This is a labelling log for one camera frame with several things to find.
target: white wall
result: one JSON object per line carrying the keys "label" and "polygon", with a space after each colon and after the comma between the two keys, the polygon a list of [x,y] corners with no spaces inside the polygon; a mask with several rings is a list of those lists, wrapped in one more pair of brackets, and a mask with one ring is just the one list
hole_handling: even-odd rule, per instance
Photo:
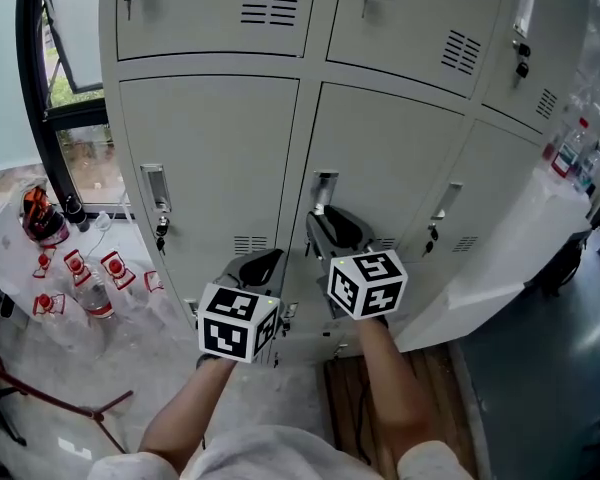
{"label": "white wall", "polygon": [[18,74],[15,6],[0,0],[0,170],[40,163]]}

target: wooden floor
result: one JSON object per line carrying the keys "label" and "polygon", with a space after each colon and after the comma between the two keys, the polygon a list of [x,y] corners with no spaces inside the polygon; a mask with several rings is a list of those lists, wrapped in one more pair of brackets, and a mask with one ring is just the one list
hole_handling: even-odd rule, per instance
{"label": "wooden floor", "polygon": [[[446,345],[408,352],[403,357],[434,401],[439,434],[456,453],[462,466],[477,479],[467,415]],[[364,358],[329,361],[325,363],[324,373],[336,448],[366,462],[356,446],[356,422],[359,421],[359,411],[362,409],[362,451],[371,461],[371,467],[383,478],[396,480],[393,457],[380,435],[370,390],[360,408],[360,396],[368,381]]]}

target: red stand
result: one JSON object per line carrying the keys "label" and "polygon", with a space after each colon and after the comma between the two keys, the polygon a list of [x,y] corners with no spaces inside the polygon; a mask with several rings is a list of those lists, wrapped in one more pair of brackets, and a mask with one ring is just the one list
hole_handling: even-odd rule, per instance
{"label": "red stand", "polygon": [[109,409],[111,409],[112,407],[115,407],[116,405],[118,405],[123,400],[126,400],[131,395],[133,395],[133,391],[127,391],[124,395],[116,398],[115,400],[109,402],[106,405],[103,405],[102,407],[100,407],[98,409],[89,409],[88,407],[77,407],[77,406],[71,405],[67,402],[63,402],[62,400],[58,400],[57,398],[54,398],[51,395],[47,395],[46,393],[43,393],[42,391],[39,391],[36,388],[29,386],[28,384],[25,384],[24,382],[16,379],[15,377],[12,377],[5,371],[1,358],[0,358],[0,366],[1,366],[1,368],[0,368],[0,379],[1,380],[6,382],[7,384],[11,384],[14,388],[16,388],[18,391],[21,391],[22,393],[31,395],[32,397],[37,398],[38,400],[42,400],[43,402],[46,402],[48,404],[51,404],[54,407],[58,407],[59,409],[64,409],[65,411],[69,411],[74,414],[79,414],[80,416],[84,416],[85,418],[92,420],[93,422],[95,422],[96,425],[98,425],[100,430],[102,430],[104,435],[107,436],[109,441],[111,441],[113,443],[113,445],[118,449],[118,451],[120,453],[127,453],[122,448],[122,446],[120,446],[120,444],[118,444],[118,441],[116,441],[115,438],[109,433],[109,431],[103,425],[102,422],[104,421],[104,413],[106,411],[108,411]]}

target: black and white marker cube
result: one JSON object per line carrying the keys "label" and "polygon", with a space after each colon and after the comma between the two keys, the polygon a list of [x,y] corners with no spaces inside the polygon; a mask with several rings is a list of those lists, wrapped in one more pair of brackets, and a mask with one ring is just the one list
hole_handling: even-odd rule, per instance
{"label": "black and white marker cube", "polygon": [[333,258],[329,297],[355,320],[371,318],[398,309],[407,279],[395,251]]}
{"label": "black and white marker cube", "polygon": [[198,307],[200,350],[252,363],[271,341],[280,299],[207,284]]}

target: red bottle cap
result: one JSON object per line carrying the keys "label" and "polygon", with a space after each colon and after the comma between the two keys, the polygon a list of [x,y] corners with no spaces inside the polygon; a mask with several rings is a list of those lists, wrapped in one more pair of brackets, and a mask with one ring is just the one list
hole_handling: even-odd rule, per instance
{"label": "red bottle cap", "polygon": [[109,263],[109,269],[112,274],[119,274],[122,272],[122,263],[119,260],[111,260]]}
{"label": "red bottle cap", "polygon": [[70,262],[69,262],[69,267],[71,268],[71,270],[73,270],[74,272],[79,272],[80,269],[82,269],[82,262],[80,261],[79,258],[73,258]]}
{"label": "red bottle cap", "polygon": [[42,306],[42,309],[51,309],[53,307],[53,301],[51,300],[51,297],[44,293],[38,297],[38,302]]}

